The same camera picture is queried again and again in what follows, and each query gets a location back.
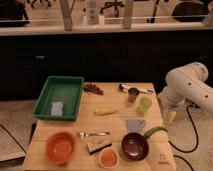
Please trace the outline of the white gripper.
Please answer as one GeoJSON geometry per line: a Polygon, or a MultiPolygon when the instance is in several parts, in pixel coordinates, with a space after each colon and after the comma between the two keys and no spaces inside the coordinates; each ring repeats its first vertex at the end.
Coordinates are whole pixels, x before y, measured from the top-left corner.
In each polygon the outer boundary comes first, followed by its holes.
{"type": "MultiPolygon", "coordinates": [[[[180,105],[182,98],[174,93],[161,92],[158,95],[161,105],[166,109],[172,109],[180,105]]],[[[176,116],[176,111],[166,111],[164,114],[164,124],[169,126],[176,116]]]]}

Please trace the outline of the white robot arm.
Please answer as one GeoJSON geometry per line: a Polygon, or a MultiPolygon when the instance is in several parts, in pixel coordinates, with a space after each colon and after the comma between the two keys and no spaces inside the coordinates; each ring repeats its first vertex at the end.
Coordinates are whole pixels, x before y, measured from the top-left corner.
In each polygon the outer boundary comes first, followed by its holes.
{"type": "Polygon", "coordinates": [[[193,62],[170,70],[166,74],[166,86],[158,94],[163,107],[163,122],[168,127],[176,116],[174,109],[186,99],[213,114],[213,88],[205,84],[209,75],[207,67],[193,62]]]}

